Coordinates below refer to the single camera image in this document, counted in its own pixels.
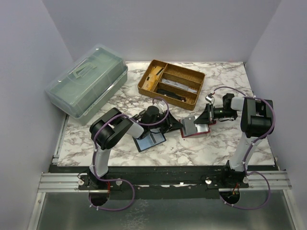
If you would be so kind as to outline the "black VIP credit card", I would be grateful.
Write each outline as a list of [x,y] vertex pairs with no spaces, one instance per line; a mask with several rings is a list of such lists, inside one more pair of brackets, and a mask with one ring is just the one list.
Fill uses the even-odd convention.
[[195,116],[189,116],[180,120],[183,125],[182,134],[188,137],[197,133],[197,126],[194,124]]

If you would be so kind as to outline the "red leather card holder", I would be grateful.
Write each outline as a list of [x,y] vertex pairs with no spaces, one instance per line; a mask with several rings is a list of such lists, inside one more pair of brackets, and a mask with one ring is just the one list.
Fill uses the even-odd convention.
[[198,116],[189,116],[180,119],[180,123],[183,127],[180,129],[182,138],[189,138],[193,136],[203,135],[210,133],[209,125],[207,124],[195,124],[194,121]]

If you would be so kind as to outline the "black leather card holder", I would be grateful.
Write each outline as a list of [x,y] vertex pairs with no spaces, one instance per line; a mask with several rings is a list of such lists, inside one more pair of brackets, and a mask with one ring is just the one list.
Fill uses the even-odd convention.
[[138,152],[142,152],[165,142],[166,138],[162,133],[149,132],[149,134],[145,138],[143,139],[133,138],[133,140]]

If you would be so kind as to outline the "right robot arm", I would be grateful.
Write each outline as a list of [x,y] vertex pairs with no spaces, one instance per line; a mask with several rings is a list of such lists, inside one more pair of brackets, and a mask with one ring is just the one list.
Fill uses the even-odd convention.
[[262,100],[253,97],[236,97],[232,93],[223,96],[223,106],[213,105],[214,97],[207,95],[208,103],[202,114],[196,118],[196,125],[212,125],[216,120],[227,118],[236,120],[241,112],[241,139],[234,155],[222,169],[219,180],[229,185],[243,181],[247,175],[248,162],[259,143],[273,132],[275,113],[272,100]]

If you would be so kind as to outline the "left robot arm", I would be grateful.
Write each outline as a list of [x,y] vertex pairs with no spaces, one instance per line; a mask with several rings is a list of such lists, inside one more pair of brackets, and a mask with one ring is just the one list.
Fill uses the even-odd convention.
[[117,108],[112,108],[90,126],[91,139],[94,142],[90,171],[99,178],[108,172],[111,149],[125,135],[131,136],[137,150],[142,152],[165,142],[165,133],[182,127],[162,105],[151,105],[132,118]]

